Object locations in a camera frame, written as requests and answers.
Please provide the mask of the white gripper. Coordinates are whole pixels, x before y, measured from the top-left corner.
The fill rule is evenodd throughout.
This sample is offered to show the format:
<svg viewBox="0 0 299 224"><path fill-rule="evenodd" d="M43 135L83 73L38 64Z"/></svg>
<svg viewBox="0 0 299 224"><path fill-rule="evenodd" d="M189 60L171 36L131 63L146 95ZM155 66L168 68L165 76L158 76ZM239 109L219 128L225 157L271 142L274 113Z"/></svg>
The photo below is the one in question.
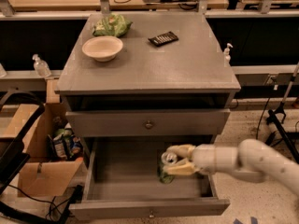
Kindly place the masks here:
<svg viewBox="0 0 299 224"><path fill-rule="evenodd" d="M167 164L163 170L168 175L193 175L198 172L202 175L215 174L216 157L215 147L212 145L200 145L195 147L190 144L171 146L168 152L175 153L181 158L192 158L180 160L174 164Z"/></svg>

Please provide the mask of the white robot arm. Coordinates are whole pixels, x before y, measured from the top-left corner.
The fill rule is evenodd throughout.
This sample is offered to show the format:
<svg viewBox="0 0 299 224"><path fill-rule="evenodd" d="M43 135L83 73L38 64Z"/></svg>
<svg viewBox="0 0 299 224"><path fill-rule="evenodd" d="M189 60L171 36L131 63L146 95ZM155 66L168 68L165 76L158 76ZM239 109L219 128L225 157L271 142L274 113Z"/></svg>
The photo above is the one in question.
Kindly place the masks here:
<svg viewBox="0 0 299 224"><path fill-rule="evenodd" d="M162 154L161 161L168 175L225 173L252 183L264 182L271 176L299 195L299 164L255 139L246 139L237 147L171 146Z"/></svg>

